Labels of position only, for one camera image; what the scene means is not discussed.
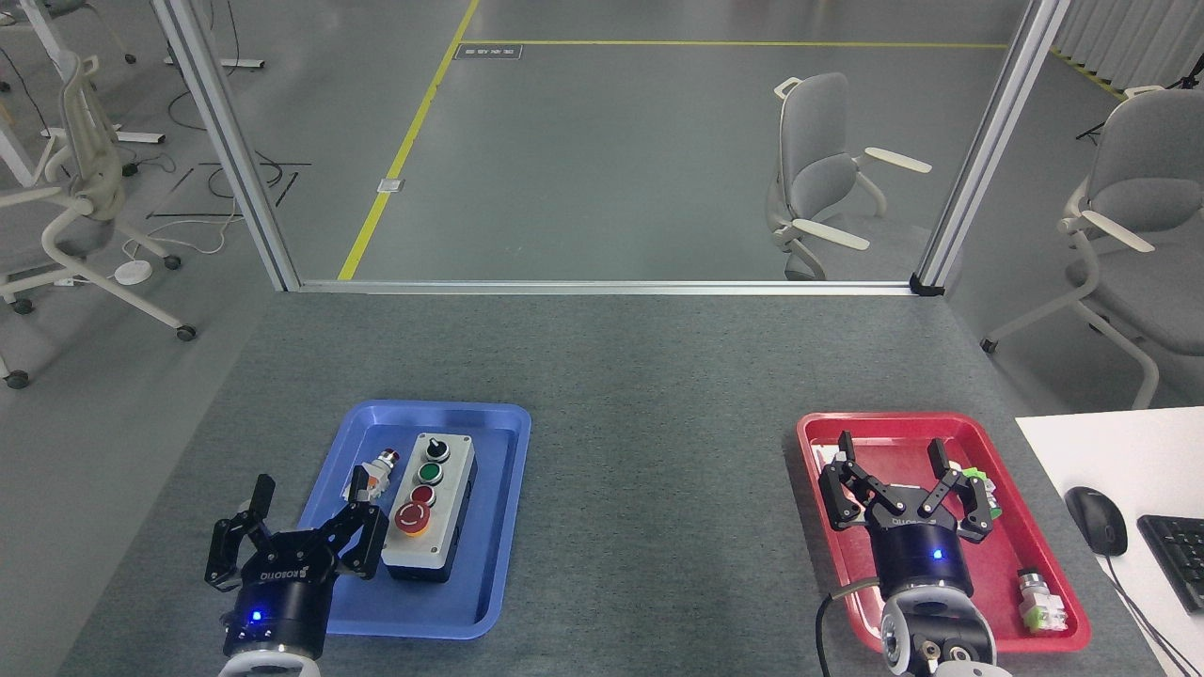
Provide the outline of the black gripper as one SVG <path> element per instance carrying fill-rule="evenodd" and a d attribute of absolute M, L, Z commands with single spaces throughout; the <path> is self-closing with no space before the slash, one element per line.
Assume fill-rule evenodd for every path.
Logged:
<path fill-rule="evenodd" d="M 272 536 L 265 519 L 276 482 L 267 473 L 258 476 L 242 510 L 216 522 L 205 570 L 211 587 L 219 591 L 240 587 L 234 581 L 238 548 L 249 537 L 258 549 L 242 566 L 237 601 L 225 618 L 224 655 L 283 647 L 287 653 L 320 658 L 337 573 L 374 575 L 380 561 L 388 520 L 370 501 L 370 478 L 365 467 L 353 470 L 346 506 L 318 532 Z"/>
<path fill-rule="evenodd" d="M 856 463 L 850 430 L 840 432 L 837 447 L 838 453 L 818 475 L 818 490 L 833 530 L 864 526 L 868 516 L 880 594 L 891 597 L 908 587 L 948 585 L 972 596 L 974 587 L 958 536 L 968 543 L 981 543 L 993 529 L 985 482 L 954 467 L 942 438 L 933 438 L 927 455 L 937 484 L 928 495 L 920 489 L 903 489 L 905 510 L 897 516 L 891 511 L 889 487 Z M 950 491 L 962 505 L 960 522 L 943 506 Z M 923 498 L 926 517 L 919 514 Z"/>

